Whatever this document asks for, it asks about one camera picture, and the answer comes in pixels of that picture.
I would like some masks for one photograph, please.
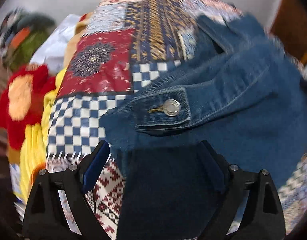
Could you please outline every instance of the yellow fabric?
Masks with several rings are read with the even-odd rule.
[[[46,148],[44,146],[40,124],[27,125],[25,140],[20,151],[20,191],[22,199],[26,202],[31,173],[36,165],[46,160]]]
[[[80,29],[79,33],[74,35],[67,44],[63,62],[64,68],[55,78],[56,89],[48,92],[44,96],[44,111],[41,118],[41,125],[36,123],[35,125],[26,126],[25,139],[20,151],[20,191],[22,195],[18,195],[18,197],[23,199],[25,202],[28,200],[31,189],[30,178],[32,172],[36,166],[46,161],[46,146],[51,108],[55,102],[55,98],[58,94],[67,67],[76,52],[77,44],[81,35],[84,33],[84,29],[88,22],[87,19],[83,23],[77,24],[76,29]]]

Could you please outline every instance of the denim fabric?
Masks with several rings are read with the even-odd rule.
[[[127,177],[117,239],[198,236],[220,203],[207,140],[228,163],[267,169],[276,187],[307,146],[307,96],[300,73],[250,15],[220,25],[197,19],[194,59],[100,119]],[[179,115],[152,112],[167,99]]]

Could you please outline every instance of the metal snap button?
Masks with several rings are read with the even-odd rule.
[[[180,113],[181,105],[177,100],[168,99],[163,104],[162,109],[167,116],[176,116]]]

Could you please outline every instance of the stitching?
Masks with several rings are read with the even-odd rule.
[[[140,126],[145,126],[145,127],[151,127],[151,126],[157,126],[157,125],[175,125],[175,124],[179,124],[179,123],[183,123],[185,121],[188,121],[188,120],[191,120],[191,112],[190,112],[190,105],[189,105],[189,102],[188,102],[188,97],[187,97],[187,93],[186,93],[186,90],[185,88],[183,88],[182,86],[178,87],[178,88],[174,88],[174,89],[171,89],[170,91],[169,88],[166,89],[168,93],[177,93],[179,92],[180,95],[179,97],[183,100],[183,103],[184,103],[184,112],[185,112],[185,118],[182,118],[180,120],[176,120],[176,122],[168,122],[168,123],[163,123],[163,122],[160,122],[160,123],[155,123],[155,124],[137,124],[135,125],[135,127],[140,127]],[[160,92],[160,93],[156,93],[156,95],[159,95],[159,94],[162,94],[162,95],[165,95],[165,92]],[[145,95],[145,96],[142,96],[141,99],[145,99],[145,98],[150,98],[152,95]]]
[[[197,26],[205,32],[226,54],[230,54],[234,51],[231,44],[227,43],[225,39],[221,35],[214,35],[214,33],[211,34],[210,31],[213,31],[212,29],[208,29],[209,26],[203,27],[201,24],[197,23]]]
[[[168,126],[170,126],[170,125],[177,125],[177,124],[181,124],[181,123],[184,123],[184,122],[186,122],[186,121],[189,121],[190,120],[190,118],[189,117],[187,117],[187,118],[185,118],[185,119],[182,119],[182,120],[179,120],[178,122],[174,122],[174,123],[170,123],[170,122],[168,122],[168,123],[164,123],[164,122],[161,122],[161,123],[156,123],[156,124],[148,124],[148,125],[135,125],[135,129],[136,130],[143,130],[143,131],[148,131],[148,129],[140,129],[140,127],[154,127],[154,126],[158,126],[158,125],[168,125]]]
[[[250,83],[246,89],[244,91],[242,91],[240,94],[238,94],[237,96],[235,96],[231,101],[229,101],[225,106],[209,113],[208,115],[206,115],[205,117],[199,119],[198,121],[196,121],[195,123],[193,124],[189,124],[189,125],[185,125],[185,126],[177,126],[177,127],[170,127],[170,128],[163,128],[163,129],[156,129],[157,131],[158,130],[175,130],[175,129],[178,129],[178,128],[189,128],[189,127],[193,127],[195,125],[197,125],[199,122],[202,122],[204,121],[205,119],[207,119],[208,117],[210,117],[211,115],[214,115],[218,112],[220,112],[221,110],[227,108],[228,106],[230,106],[231,104],[234,103],[235,100],[237,100],[238,98],[240,98],[249,88],[251,88],[260,78],[261,76],[263,76],[263,74],[269,69],[269,66],[267,66],[260,74],[259,76],[257,76],[252,83]]]

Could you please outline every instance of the metal screw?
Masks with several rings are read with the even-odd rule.
[[[268,176],[268,175],[269,175],[269,171],[267,171],[267,170],[262,170],[261,173],[262,173],[264,176]]]
[[[231,164],[231,165],[230,165],[230,170],[232,170],[232,171],[237,171],[237,170],[239,170],[239,166],[236,165],[236,164]]]
[[[69,166],[69,170],[71,170],[71,171],[75,171],[77,168],[78,168],[78,165],[76,165],[76,164],[71,164]]]
[[[39,175],[42,176],[42,175],[45,175],[45,174],[46,174],[46,170],[45,169],[42,169],[42,170],[39,171]]]

